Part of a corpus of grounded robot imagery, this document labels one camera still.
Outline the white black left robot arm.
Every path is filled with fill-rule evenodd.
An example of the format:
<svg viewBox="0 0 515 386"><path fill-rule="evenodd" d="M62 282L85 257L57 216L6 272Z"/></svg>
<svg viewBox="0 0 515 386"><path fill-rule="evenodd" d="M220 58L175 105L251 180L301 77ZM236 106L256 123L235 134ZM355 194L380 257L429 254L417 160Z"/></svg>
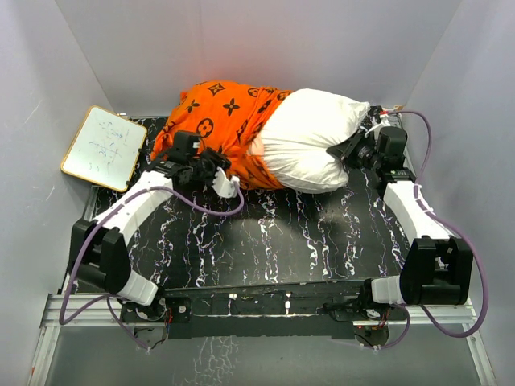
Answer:
<svg viewBox="0 0 515 386"><path fill-rule="evenodd" d="M205 214L215 211L187 199L176 187L203 183L223 199L241 196L240 179L228 176L231 162L221 153L200 147L201 136L179 131L171 148L162 151L141 173L139 180L110 208L92 220L80 219L72 227L66 298L75 281L116 298L149 321L166 311L163 289L137 273L131 264L128 244L140 225L170 198L176 197Z"/></svg>

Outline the orange patterned plush pillowcase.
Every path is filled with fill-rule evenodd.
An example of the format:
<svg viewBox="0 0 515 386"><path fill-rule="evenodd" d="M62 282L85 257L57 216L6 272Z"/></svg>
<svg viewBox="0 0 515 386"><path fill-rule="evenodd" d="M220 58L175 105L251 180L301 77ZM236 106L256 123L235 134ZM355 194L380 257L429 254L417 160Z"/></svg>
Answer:
<svg viewBox="0 0 515 386"><path fill-rule="evenodd" d="M264 148L252 150L258 135L280 104L292 93L271 86L211 80L182 91L179 104L154 140L150 159L173 145L179 131L200 135L200 150L212 148L230 162L245 190L282 190L264 162Z"/></svg>

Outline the white pillow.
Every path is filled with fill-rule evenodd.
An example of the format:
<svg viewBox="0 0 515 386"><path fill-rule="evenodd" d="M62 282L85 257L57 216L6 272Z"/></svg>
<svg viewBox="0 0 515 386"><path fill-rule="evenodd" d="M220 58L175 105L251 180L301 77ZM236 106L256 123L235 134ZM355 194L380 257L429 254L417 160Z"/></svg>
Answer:
<svg viewBox="0 0 515 386"><path fill-rule="evenodd" d="M302 193L333 192L348 183L348 172L327 149L347 141L371 104L331 92L303 88L275 109L252 141L259 156L284 187Z"/></svg>

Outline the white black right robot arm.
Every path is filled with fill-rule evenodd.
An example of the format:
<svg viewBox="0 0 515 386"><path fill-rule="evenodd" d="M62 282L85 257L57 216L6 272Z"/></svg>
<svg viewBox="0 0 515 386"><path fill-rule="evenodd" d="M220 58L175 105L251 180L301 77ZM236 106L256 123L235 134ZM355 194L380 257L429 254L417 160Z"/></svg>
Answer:
<svg viewBox="0 0 515 386"><path fill-rule="evenodd" d="M458 306L468 298L473 253L425 207L414 174L404 166L407 140L404 129L386 126L378 135L359 130L327 149L342 165L377 176L382 201L410 243L400 274L365 280L357 298L344 303L370 319L379 318L388 306Z"/></svg>

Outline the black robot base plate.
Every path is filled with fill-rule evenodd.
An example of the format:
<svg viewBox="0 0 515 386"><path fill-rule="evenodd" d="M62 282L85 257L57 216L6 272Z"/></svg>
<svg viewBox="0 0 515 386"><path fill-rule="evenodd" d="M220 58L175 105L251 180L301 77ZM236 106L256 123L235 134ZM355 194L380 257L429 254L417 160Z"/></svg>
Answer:
<svg viewBox="0 0 515 386"><path fill-rule="evenodd" d="M356 323L385 326L406 320L404 310L354 310L362 281L330 280L271 285L163 289L166 311L149 321L122 305L122 321L155 323L168 339L329 336L353 339Z"/></svg>

